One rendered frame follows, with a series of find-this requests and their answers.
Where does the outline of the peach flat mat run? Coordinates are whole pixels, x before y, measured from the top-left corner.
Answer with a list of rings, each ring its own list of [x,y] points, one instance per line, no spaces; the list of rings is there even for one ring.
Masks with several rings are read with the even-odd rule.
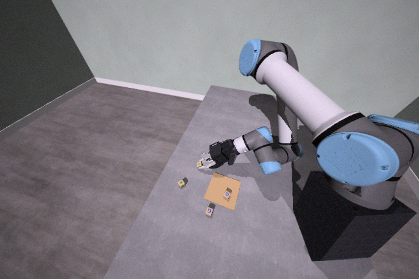
[[[241,181],[214,172],[204,199],[234,211],[240,186]],[[228,200],[223,198],[225,191],[231,193]]]

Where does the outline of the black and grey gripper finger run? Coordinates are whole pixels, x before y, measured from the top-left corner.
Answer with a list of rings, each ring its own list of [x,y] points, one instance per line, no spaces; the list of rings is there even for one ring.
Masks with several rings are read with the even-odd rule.
[[[216,169],[216,168],[219,168],[221,165],[223,165],[223,162],[219,163],[219,162],[210,160],[210,161],[203,161],[202,164],[203,166],[198,167],[198,169]]]
[[[201,162],[208,161],[209,159],[212,159],[210,154],[202,153],[201,156],[202,156],[202,159],[200,160]]]

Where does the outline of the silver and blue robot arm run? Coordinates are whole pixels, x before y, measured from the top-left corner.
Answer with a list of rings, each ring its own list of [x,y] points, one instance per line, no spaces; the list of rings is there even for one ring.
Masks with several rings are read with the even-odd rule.
[[[345,111],[299,73],[285,43],[249,40],[239,69],[276,94],[279,146],[272,148],[273,137],[263,126],[234,139],[238,153],[253,150],[264,174],[281,170],[303,155],[299,119],[312,133],[317,162],[338,194],[375,210],[393,204],[398,180],[419,155],[419,123]]]

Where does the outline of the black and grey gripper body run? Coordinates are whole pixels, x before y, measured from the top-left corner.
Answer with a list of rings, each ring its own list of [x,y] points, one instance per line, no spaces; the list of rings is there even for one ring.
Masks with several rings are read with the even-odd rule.
[[[235,146],[233,146],[233,141],[229,139],[222,143],[218,141],[214,146],[212,146],[213,144],[210,145],[209,151],[212,160],[219,163],[225,163],[228,161],[231,153],[236,153],[236,155],[239,155],[240,153],[238,153]]]

